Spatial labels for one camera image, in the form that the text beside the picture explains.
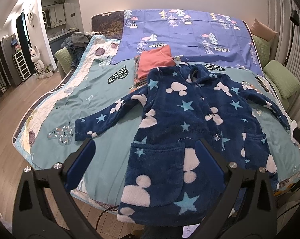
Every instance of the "wooden floor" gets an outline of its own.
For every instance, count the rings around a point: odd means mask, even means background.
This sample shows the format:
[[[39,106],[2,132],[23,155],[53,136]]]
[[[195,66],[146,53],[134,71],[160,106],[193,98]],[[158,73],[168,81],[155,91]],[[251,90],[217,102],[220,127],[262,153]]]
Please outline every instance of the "wooden floor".
[[[43,94],[52,90],[60,83],[59,73],[47,79],[38,79],[32,76],[17,88],[10,88],[0,99],[0,213],[3,218],[12,222],[13,205],[17,186],[24,167],[28,162],[13,147],[11,139],[19,121],[29,107]],[[50,190],[46,190],[52,212],[57,223],[66,228],[60,211],[57,209]],[[102,212],[90,205],[74,199],[78,207],[95,227]],[[103,238],[121,238],[134,230],[142,230],[143,226],[121,223],[116,215],[103,214],[97,231]]]

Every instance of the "white shelf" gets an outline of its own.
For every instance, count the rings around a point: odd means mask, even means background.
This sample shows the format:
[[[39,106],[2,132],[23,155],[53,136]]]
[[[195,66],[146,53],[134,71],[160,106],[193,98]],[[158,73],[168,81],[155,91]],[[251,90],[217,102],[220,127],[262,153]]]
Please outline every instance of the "white shelf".
[[[26,61],[25,61],[22,51],[17,52],[12,57],[13,57],[13,61],[15,63],[15,66],[17,68],[20,78],[23,81],[25,81],[28,77],[31,76],[31,74],[30,74],[29,68],[26,64]]]

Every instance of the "clothing tag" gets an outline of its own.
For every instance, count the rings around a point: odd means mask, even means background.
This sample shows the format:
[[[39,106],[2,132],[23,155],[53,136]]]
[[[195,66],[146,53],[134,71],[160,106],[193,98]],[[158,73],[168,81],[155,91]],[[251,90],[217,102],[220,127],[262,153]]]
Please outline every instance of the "clothing tag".
[[[294,120],[291,125],[290,125],[290,130],[291,130],[291,140],[293,143],[296,143],[296,139],[293,136],[294,129],[297,127],[297,122]]]
[[[195,231],[195,229],[198,228],[200,224],[192,225],[192,226],[184,226],[183,227],[183,233],[182,238],[188,238],[190,235]]]

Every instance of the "teal blanket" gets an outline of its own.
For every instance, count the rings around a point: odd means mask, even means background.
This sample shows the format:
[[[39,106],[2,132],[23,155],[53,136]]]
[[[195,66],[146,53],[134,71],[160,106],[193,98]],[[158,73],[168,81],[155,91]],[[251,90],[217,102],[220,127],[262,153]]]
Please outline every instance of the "teal blanket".
[[[26,113],[13,137],[13,145],[35,168],[51,168],[54,163],[63,162],[81,145],[72,136],[75,120],[98,112],[129,93],[134,80],[134,60],[110,65],[119,43],[94,36],[76,71]],[[250,70],[211,71],[225,73],[233,81],[246,81],[277,102]],[[292,143],[290,134],[268,109],[255,104],[251,107],[267,135],[279,182],[298,174],[300,150]],[[141,106],[134,107],[115,126],[95,138],[96,154],[77,190],[72,191],[75,197],[95,207],[120,203],[130,144],[141,122],[141,113]]]

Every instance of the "floor lamp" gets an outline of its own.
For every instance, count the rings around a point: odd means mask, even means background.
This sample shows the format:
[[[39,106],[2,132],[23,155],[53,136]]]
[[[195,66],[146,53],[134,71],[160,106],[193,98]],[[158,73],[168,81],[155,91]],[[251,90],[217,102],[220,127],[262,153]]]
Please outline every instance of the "floor lamp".
[[[296,26],[299,26],[299,16],[298,16],[297,11],[293,10],[293,11],[291,12],[290,20],[291,20],[291,22],[293,23],[293,29],[292,29],[292,32],[291,32],[290,47],[289,47],[288,55],[287,55],[287,58],[286,58],[286,60],[285,60],[284,66],[287,65],[287,62],[288,62],[288,59],[289,59],[289,56],[290,56],[290,52],[291,52],[291,47],[292,47],[292,45],[293,45],[294,33],[295,33],[295,25],[296,25]]]

